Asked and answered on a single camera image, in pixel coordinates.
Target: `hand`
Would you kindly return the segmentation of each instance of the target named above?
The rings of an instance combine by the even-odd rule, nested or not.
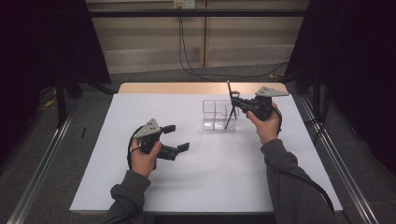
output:
[[[259,135],[260,141],[263,145],[271,140],[277,139],[279,116],[275,111],[273,111],[271,117],[266,121],[258,119],[251,111],[247,112],[247,117],[256,126],[257,134]]]
[[[138,149],[131,153],[132,170],[146,178],[149,178],[149,174],[154,168],[155,159],[157,158],[158,153],[160,153],[163,143],[160,141],[156,142],[149,154],[143,153],[142,150],[140,150],[139,145],[140,141],[134,138],[132,141],[132,148]]]

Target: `gray sleeve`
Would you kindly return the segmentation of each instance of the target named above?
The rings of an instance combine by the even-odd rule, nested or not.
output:
[[[310,179],[298,166],[297,158],[284,148],[281,140],[270,141],[261,150],[266,162],[271,165]],[[308,183],[268,166],[267,181],[277,223],[335,223],[332,210],[319,191]]]
[[[127,171],[123,181],[115,185],[110,193],[115,202],[107,211],[104,223],[143,223],[144,192],[150,181],[142,175]]]

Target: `floor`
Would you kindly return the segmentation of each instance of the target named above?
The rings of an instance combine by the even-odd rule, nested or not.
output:
[[[273,65],[252,65],[195,69],[195,72],[233,76],[205,76],[214,81],[225,82],[230,79],[231,81],[271,82],[272,77],[260,75],[271,72],[273,68]],[[112,75],[111,79],[112,84],[106,86],[113,90],[117,90],[124,82],[209,81],[183,70]],[[102,218],[99,215],[82,216],[68,210],[112,99],[111,95],[105,95],[85,84],[81,84],[81,88],[84,94],[80,99],[71,99],[66,96],[68,111],[73,115],[64,132],[62,142],[57,145],[56,151],[51,155],[50,163],[47,164],[48,169],[42,174],[41,181],[35,187],[36,191],[30,195],[29,203],[24,204],[27,212],[18,216],[19,223],[98,223]],[[288,83],[287,88],[293,94],[303,120],[311,120],[306,109],[309,104],[304,99],[310,99],[312,92],[298,95],[294,90],[294,83]],[[47,101],[52,93],[53,89],[46,91],[42,94],[41,100]],[[31,125],[8,157],[7,162],[3,164],[0,175],[0,223],[7,223],[9,218],[14,216],[13,211],[19,204],[19,199],[30,186],[37,167],[42,164],[41,160],[46,155],[53,136],[57,132],[57,117],[56,102],[47,107],[44,104],[39,105]],[[318,154],[345,208],[344,213],[336,214],[337,223],[394,223],[396,220],[395,178],[375,159],[365,141],[352,132],[348,120],[332,101],[331,96],[324,127],[345,164],[346,170],[337,169],[329,149],[323,144],[326,138],[322,134],[317,137],[315,125],[307,124],[307,130],[316,142]],[[340,172],[347,172],[358,188],[349,187]],[[271,215],[148,217],[148,223],[181,222],[275,223]]]

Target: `electrical outlet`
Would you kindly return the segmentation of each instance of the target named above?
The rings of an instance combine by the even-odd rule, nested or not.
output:
[[[195,9],[195,0],[185,0],[184,8],[186,9]]]
[[[184,8],[184,0],[174,0],[174,9]]]

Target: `metal rail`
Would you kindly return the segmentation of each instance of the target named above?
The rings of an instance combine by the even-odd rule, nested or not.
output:
[[[133,17],[304,17],[305,9],[90,9],[37,11],[51,16],[91,18]]]
[[[312,112],[313,106],[311,105],[309,100],[303,97],[302,102],[309,118],[311,118],[312,120],[315,119],[315,115]],[[320,125],[317,122],[314,123],[314,127],[318,134],[320,134],[320,140],[325,146],[326,151],[329,154],[330,159],[332,160],[332,164],[334,164],[337,173],[340,175],[341,180],[343,181],[344,186],[346,187],[346,190],[349,193],[349,196],[351,197],[353,203],[361,214],[361,218],[363,219],[364,223],[378,223],[378,220],[376,219],[370,207],[370,204],[368,204],[366,198],[361,192],[361,189],[358,187],[351,173],[348,171],[343,159],[338,153],[338,150],[332,142],[332,139],[330,138],[326,129],[324,127],[321,127],[320,129]]]
[[[50,168],[50,164],[55,157],[56,152],[58,151],[59,145],[64,139],[64,135],[69,127],[70,120],[74,112],[76,111],[78,103],[79,99],[73,103],[72,108],[70,109],[70,113],[67,116],[64,124],[59,129],[57,129],[55,134],[53,135],[43,159],[38,165],[35,174],[29,182],[29,185],[27,186],[26,190],[18,201],[14,211],[9,217],[7,224],[22,224],[26,219],[27,214],[35,200],[35,196],[40,190],[41,184],[43,183],[48,169]]]

